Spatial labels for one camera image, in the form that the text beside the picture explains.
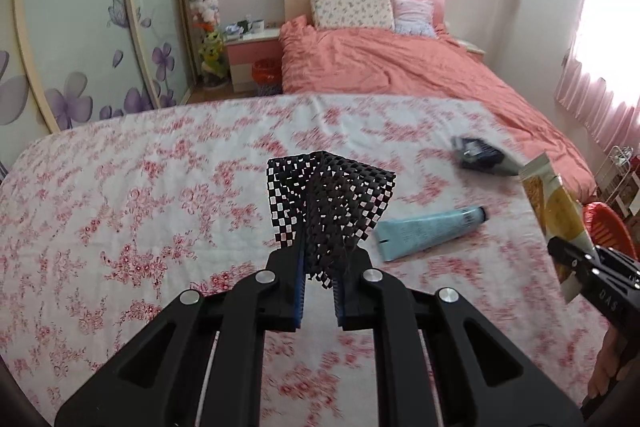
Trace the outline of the right hand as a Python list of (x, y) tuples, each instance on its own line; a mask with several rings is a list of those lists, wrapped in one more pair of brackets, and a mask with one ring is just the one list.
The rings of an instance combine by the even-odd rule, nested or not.
[(608, 326), (601, 349), (596, 358), (587, 387), (587, 398), (594, 399), (605, 395), (610, 387), (610, 380), (623, 381), (638, 364), (639, 359), (633, 359), (622, 365), (623, 350), (627, 341), (613, 325)]

